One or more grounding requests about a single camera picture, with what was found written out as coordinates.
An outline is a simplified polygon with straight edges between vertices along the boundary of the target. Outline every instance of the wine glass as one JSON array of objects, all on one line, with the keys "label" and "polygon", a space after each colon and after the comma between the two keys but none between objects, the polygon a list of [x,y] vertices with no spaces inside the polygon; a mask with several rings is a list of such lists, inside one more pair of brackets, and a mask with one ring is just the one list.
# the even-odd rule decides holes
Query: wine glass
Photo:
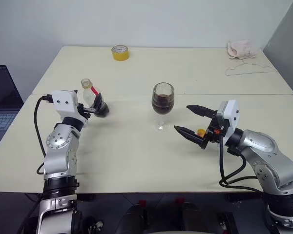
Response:
[{"label": "wine glass", "polygon": [[174,106],[174,87],[171,84],[162,82],[154,86],[152,94],[152,107],[158,117],[154,121],[154,128],[162,131],[169,128],[165,124],[164,116],[168,114]]}]

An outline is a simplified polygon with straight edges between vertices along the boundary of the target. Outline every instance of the yellow tape roll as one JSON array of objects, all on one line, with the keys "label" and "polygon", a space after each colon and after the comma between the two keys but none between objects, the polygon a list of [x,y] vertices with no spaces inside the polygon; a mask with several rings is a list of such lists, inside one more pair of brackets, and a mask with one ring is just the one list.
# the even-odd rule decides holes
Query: yellow tape roll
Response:
[{"label": "yellow tape roll", "polygon": [[113,58],[116,61],[124,61],[129,58],[128,47],[124,45],[116,45],[112,48]]}]

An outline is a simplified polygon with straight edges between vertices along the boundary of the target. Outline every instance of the glass base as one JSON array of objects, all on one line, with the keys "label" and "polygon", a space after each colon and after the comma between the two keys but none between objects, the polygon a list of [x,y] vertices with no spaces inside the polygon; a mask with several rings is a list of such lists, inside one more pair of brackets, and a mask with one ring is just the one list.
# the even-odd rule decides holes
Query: glass base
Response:
[{"label": "glass base", "polygon": [[155,119],[153,123],[153,127],[155,130],[162,132],[170,128],[170,124],[164,123],[163,121],[159,121],[159,119]]}]

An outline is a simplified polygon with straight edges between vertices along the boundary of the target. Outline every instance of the table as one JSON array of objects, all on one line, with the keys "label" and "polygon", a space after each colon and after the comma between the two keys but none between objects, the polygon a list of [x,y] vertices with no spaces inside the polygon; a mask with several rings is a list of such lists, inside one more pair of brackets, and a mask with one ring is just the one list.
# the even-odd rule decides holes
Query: table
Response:
[{"label": "table", "polygon": [[[33,123],[40,95],[31,95],[0,143],[0,191],[41,192],[43,176],[36,174],[42,153]],[[220,179],[216,144],[204,151],[185,140],[173,127],[157,132],[150,95],[105,95],[110,113],[92,117],[82,130],[77,152],[78,193],[121,192],[228,192]],[[199,104],[217,109],[220,102],[236,99],[240,105],[241,129],[272,136],[279,149],[293,160],[292,95],[176,95],[167,117],[171,125],[196,130],[207,128],[210,119],[185,108]],[[52,104],[42,102],[38,124],[43,141],[53,131],[59,115]],[[225,153],[225,172],[238,168],[241,160]],[[242,176],[253,175],[249,165]],[[256,180],[242,184],[260,189]]]},{"label": "table", "polygon": [[[158,82],[169,82],[176,94],[186,95],[293,94],[278,72],[226,76],[228,68],[243,62],[229,59],[225,48],[130,47],[129,51],[128,60],[115,61],[110,47],[65,46],[33,94],[78,89],[83,78],[92,80],[104,95],[150,95]],[[245,63],[271,68],[243,65],[236,73],[276,71],[262,51]]]}]

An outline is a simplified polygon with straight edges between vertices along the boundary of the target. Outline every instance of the robotic arm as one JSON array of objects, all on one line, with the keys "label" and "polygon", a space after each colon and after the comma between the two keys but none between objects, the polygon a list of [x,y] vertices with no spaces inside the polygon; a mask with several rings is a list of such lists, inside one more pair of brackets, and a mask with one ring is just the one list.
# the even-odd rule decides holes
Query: robotic arm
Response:
[{"label": "robotic arm", "polygon": [[235,100],[222,102],[218,111],[197,105],[187,108],[211,118],[211,122],[201,136],[175,126],[177,132],[202,149],[208,142],[217,142],[227,146],[228,153],[245,158],[263,189],[272,219],[280,226],[293,228],[293,162],[279,151],[276,142],[266,134],[236,128],[240,115]]},{"label": "robotic arm", "polygon": [[80,131],[87,125],[89,113],[100,109],[101,95],[97,95],[94,108],[84,108],[78,103],[77,92],[54,91],[44,96],[54,103],[61,116],[48,136],[47,154],[44,158],[44,188],[39,204],[37,234],[81,234],[82,214],[77,210],[75,190],[79,183],[75,179],[77,169],[76,151]]}]

